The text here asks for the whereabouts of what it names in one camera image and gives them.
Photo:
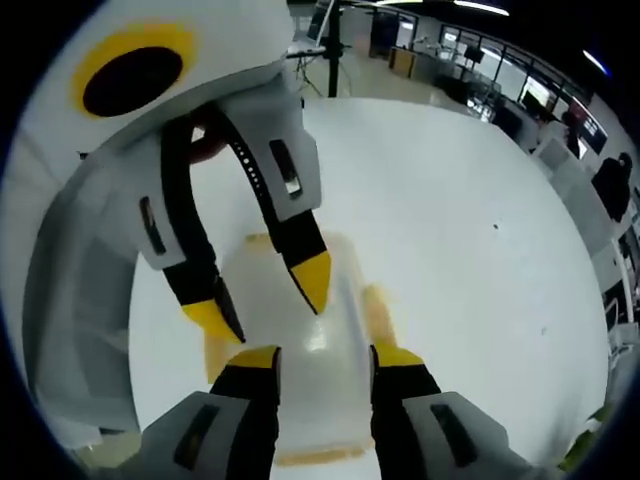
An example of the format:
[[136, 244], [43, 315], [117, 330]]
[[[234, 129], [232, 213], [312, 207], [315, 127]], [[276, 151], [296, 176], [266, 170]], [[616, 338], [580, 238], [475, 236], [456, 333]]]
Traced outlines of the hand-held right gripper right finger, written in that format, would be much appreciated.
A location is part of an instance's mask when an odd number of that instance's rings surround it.
[[390, 343], [370, 346], [371, 435], [383, 479], [546, 479], [513, 451], [506, 429], [423, 360]]

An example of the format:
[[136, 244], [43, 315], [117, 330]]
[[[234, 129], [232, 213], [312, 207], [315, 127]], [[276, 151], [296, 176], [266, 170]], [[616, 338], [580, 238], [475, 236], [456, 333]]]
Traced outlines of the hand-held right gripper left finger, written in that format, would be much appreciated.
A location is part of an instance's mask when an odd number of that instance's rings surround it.
[[281, 348], [232, 357], [142, 436], [144, 479], [268, 479], [279, 436]]

